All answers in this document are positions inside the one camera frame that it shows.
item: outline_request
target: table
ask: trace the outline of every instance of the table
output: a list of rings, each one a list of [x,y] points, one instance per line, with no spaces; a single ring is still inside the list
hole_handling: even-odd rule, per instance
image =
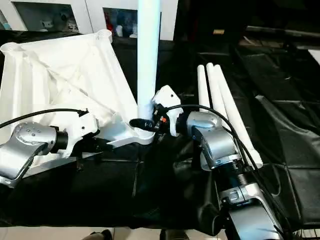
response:
[[[1,31],[0,43],[74,33]],[[136,39],[113,48],[137,98]],[[0,55],[0,70],[4,56]],[[265,183],[294,229],[320,225],[320,95],[318,63],[306,50],[160,41],[156,89],[170,85],[184,104],[198,103],[197,66],[220,64]],[[193,142],[165,135],[25,178],[1,189],[1,226],[129,226],[211,233],[217,199]]]

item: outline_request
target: black cable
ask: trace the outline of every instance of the black cable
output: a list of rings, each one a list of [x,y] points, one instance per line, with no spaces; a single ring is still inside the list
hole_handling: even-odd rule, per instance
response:
[[[241,156],[242,156],[242,159],[244,161],[244,166],[247,167],[249,166],[249,162],[246,158],[246,155],[243,151],[243,149],[240,147],[240,139],[239,139],[239,136],[236,132],[236,130],[234,129],[234,126],[229,122],[229,120],[223,116],[220,112],[210,108],[210,107],[207,107],[207,106],[202,106],[202,105],[199,105],[199,104],[180,104],[180,105],[175,105],[175,106],[170,106],[170,107],[165,107],[164,108],[164,111],[165,113],[167,113],[168,111],[170,110],[173,110],[173,109],[178,109],[178,108],[189,108],[189,109],[204,109],[204,110],[207,110],[207,111],[210,111],[212,112],[213,114],[217,115],[218,117],[220,117],[228,126],[229,128],[231,129],[231,132],[233,133],[232,135],[234,136],[234,139],[236,141],[236,144],[238,145],[239,147],[239,151],[241,153]]]
[[[16,118],[11,119],[9,121],[5,121],[4,123],[1,123],[0,124],[0,129],[5,127],[5,126],[8,126],[10,124],[13,124],[15,122],[21,121],[23,119],[31,118],[33,116],[37,116],[37,115],[40,115],[40,114],[47,114],[47,113],[54,113],[54,112],[75,112],[75,113],[77,113],[79,115],[83,115],[83,114],[86,113],[86,111],[72,109],[72,108],[53,108],[53,109],[47,109],[47,110],[42,110],[42,111],[36,111],[36,112],[32,112],[32,113],[29,113],[29,114],[26,114],[26,115],[23,115],[23,116],[16,117]]]

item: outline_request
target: white plastic frame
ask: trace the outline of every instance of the white plastic frame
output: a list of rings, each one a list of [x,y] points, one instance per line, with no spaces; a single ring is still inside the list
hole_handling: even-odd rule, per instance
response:
[[[86,0],[86,4],[94,32],[107,28],[103,8],[138,10],[138,0]],[[177,7],[178,0],[161,0],[161,40],[174,39]]]
[[[88,9],[85,0],[0,0],[0,10],[11,26],[12,30],[27,31],[24,21],[14,6],[14,2],[39,3],[39,4],[67,4],[70,5],[73,15],[82,34],[93,33]]]

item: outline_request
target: vertical white pole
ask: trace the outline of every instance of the vertical white pole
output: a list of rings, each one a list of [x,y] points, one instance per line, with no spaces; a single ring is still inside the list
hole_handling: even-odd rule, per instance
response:
[[[221,95],[220,88],[219,88],[216,70],[214,68],[214,65],[211,62],[209,62],[206,65],[206,72],[208,74],[208,81],[209,81],[213,109],[218,111],[225,118],[228,119],[227,112],[225,109],[225,104],[222,99],[222,95]],[[222,121],[222,125],[225,128],[230,130],[229,126],[224,121]]]
[[[199,65],[197,67],[198,73],[198,95],[199,95],[199,104],[205,107],[210,108],[208,87],[206,81],[206,73],[205,67],[203,65]],[[200,112],[207,112],[204,109],[200,109]]]
[[[161,0],[138,0],[138,117],[152,119],[156,89]]]

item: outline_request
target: white cabinet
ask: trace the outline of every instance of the white cabinet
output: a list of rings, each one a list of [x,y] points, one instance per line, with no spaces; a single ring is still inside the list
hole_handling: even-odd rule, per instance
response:
[[[92,33],[85,0],[0,0],[12,30]]]
[[[86,4],[94,32],[108,28],[118,36],[136,37],[138,0],[86,0]],[[177,7],[178,0],[161,0],[161,40],[174,38]]]

